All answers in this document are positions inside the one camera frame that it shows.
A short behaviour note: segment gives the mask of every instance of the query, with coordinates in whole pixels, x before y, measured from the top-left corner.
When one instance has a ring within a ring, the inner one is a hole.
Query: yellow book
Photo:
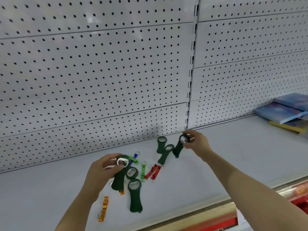
[[[308,121],[298,119],[298,118],[291,120],[291,121],[288,121],[288,122],[283,123],[283,124],[279,124],[277,122],[269,121],[269,124],[271,124],[273,126],[281,127],[281,128],[284,128],[284,129],[288,129],[288,130],[291,130],[291,131],[296,131],[296,132],[299,132],[299,133],[306,133],[306,131],[308,129]]]

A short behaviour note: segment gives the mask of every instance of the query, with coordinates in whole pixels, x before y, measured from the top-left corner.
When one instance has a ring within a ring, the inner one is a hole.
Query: left hand
[[[89,197],[95,202],[98,199],[99,193],[102,191],[110,178],[124,168],[124,165],[116,165],[114,167],[107,167],[115,165],[120,153],[107,154],[102,158],[94,161],[87,173],[86,180],[83,183],[80,191],[84,196]]]

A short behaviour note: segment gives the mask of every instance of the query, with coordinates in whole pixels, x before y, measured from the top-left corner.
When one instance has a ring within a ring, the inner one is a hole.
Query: white pegboard panel
[[[307,20],[299,12],[199,23],[195,68],[307,50]]]
[[[193,23],[0,40],[0,135],[187,101]]]
[[[187,103],[0,139],[0,171],[181,131]]]
[[[308,94],[308,79],[191,101],[188,127],[195,128],[252,114],[256,107],[292,92]]]
[[[308,78],[308,51],[194,69],[191,100]]]
[[[0,0],[0,38],[192,22],[195,0]]]
[[[200,22],[308,10],[308,0],[201,0]]]

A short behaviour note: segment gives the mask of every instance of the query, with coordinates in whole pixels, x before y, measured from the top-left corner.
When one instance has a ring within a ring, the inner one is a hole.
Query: dark green plastic bottle opener
[[[126,171],[126,177],[128,179],[134,179],[138,176],[138,170],[135,167],[128,166],[128,169]]]
[[[169,153],[174,149],[174,145],[173,144],[168,144],[165,148],[164,151],[161,154],[161,157],[158,160],[158,163],[161,165],[164,165],[164,163],[166,162],[166,159],[169,155]]]
[[[116,165],[123,164],[125,168],[123,168],[120,172],[116,173],[111,188],[118,191],[124,190],[124,177],[126,172],[129,170],[129,162],[131,159],[128,155],[119,155],[116,158]]]
[[[162,154],[165,151],[165,143],[167,142],[167,138],[164,136],[160,136],[157,138],[158,148],[157,153]]]
[[[176,147],[173,149],[173,154],[175,155],[175,158],[179,158],[179,155],[180,155],[180,152],[182,151],[183,149],[183,144],[184,143],[189,143],[190,142],[190,137],[189,135],[187,134],[182,134],[180,137],[179,137],[179,141],[176,145]]]
[[[142,204],[140,200],[140,188],[141,181],[139,179],[133,179],[128,184],[128,190],[131,194],[131,206],[129,210],[131,212],[142,212]]]

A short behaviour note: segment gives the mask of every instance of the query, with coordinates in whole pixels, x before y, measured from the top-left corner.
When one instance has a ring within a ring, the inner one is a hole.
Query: hand
[[[95,202],[98,199],[99,193],[102,191],[108,180],[113,178],[117,172],[124,168],[124,165],[107,167],[110,165],[115,165],[115,158],[117,158],[119,155],[121,154],[107,154],[97,161],[94,161],[90,166],[80,193]]]
[[[198,131],[186,130],[183,134],[189,134],[190,142],[184,143],[183,146],[187,149],[192,149],[195,154],[205,160],[209,153],[213,153],[208,139]]]

